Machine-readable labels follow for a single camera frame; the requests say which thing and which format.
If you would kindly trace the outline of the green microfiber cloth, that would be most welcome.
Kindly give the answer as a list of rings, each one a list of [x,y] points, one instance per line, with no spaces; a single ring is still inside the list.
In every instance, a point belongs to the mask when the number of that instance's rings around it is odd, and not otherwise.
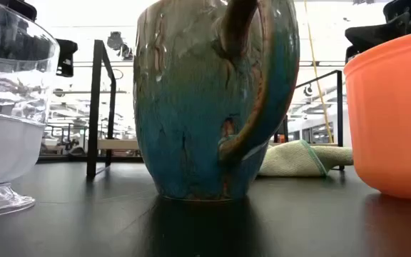
[[[269,146],[258,172],[271,177],[324,177],[336,166],[352,166],[352,149],[310,145],[304,140]]]

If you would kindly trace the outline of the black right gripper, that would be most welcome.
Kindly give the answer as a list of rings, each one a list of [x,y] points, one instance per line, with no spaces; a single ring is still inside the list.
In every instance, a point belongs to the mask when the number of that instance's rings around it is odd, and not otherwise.
[[[411,34],[411,0],[392,0],[384,6],[383,14],[385,24],[345,30],[345,37],[351,43],[345,52],[345,63],[368,49]]]

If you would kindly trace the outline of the wooden shelf with black frame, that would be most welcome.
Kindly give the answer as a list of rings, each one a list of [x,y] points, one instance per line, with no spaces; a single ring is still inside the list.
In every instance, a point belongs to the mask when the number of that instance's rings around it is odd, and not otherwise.
[[[113,73],[113,68],[105,48],[105,44],[100,39],[94,40],[93,46],[93,62],[92,62],[92,80],[91,80],[91,102],[90,102],[90,115],[89,115],[89,127],[88,127],[88,153],[86,157],[86,177],[92,180],[98,173],[109,170],[112,163],[112,150],[116,150],[117,146],[102,146],[99,142],[103,143],[123,143],[122,140],[116,141],[113,139],[113,124],[115,116],[115,103],[116,103],[116,79]],[[105,140],[98,139],[98,116],[99,116],[99,96],[100,85],[101,85],[101,70],[104,65],[107,73],[107,77],[111,80],[111,90],[110,90],[110,104],[108,113],[108,138]],[[338,98],[338,143],[329,143],[330,146],[343,147],[343,75],[340,70],[334,70],[327,74],[317,77],[316,79],[311,79],[303,84],[296,86],[299,88],[301,86],[307,86],[312,82],[318,82],[320,79],[325,77],[337,75],[337,98]],[[98,149],[106,149],[106,157],[102,159],[98,157]],[[104,168],[96,169],[96,163],[98,160],[104,160]]]

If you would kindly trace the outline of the orange plastic mug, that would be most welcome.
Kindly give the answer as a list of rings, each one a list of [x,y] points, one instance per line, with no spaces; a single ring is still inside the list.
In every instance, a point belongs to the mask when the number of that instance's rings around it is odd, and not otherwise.
[[[411,34],[357,55],[344,73],[358,176],[411,199]]]

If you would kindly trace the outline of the teal brown glazed ceramic mug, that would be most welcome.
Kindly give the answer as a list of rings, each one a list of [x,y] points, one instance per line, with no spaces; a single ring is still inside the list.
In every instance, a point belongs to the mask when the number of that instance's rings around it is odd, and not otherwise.
[[[157,0],[138,18],[136,137],[160,195],[244,197],[292,101],[293,0]]]

